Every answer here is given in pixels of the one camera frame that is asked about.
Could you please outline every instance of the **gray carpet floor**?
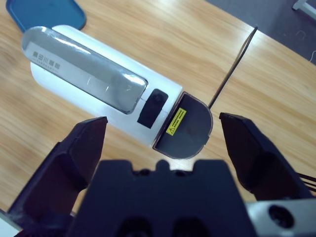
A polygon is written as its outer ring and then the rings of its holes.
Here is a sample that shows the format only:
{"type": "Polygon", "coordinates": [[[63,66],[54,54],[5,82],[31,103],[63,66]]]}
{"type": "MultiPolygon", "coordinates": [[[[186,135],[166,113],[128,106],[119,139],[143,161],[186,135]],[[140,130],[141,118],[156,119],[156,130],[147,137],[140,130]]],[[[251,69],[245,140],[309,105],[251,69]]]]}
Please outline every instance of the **gray carpet floor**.
{"type": "MultiPolygon", "coordinates": [[[[292,10],[296,0],[207,0],[310,60],[316,50],[316,20],[292,10]]],[[[316,0],[308,3],[316,7],[316,0]]],[[[312,62],[316,64],[316,53],[312,62]]]]}

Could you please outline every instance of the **wooden table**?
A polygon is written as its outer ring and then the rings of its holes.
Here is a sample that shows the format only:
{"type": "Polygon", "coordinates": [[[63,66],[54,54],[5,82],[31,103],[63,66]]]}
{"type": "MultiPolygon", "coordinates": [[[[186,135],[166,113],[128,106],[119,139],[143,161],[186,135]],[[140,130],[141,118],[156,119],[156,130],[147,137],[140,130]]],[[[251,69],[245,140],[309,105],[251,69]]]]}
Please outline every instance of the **wooden table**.
{"type": "MultiPolygon", "coordinates": [[[[0,208],[7,210],[56,142],[91,115],[41,88],[21,51],[22,33],[0,12],[0,208]]],[[[203,0],[78,0],[83,31],[183,85],[208,103],[252,27],[203,0]]],[[[191,169],[196,159],[227,154],[220,112],[252,119],[296,171],[316,171],[316,67],[257,32],[212,113],[211,137],[195,158],[172,160],[108,126],[102,159],[128,159],[134,169],[191,169]]],[[[253,196],[239,184],[245,200],[253,196]]]]}

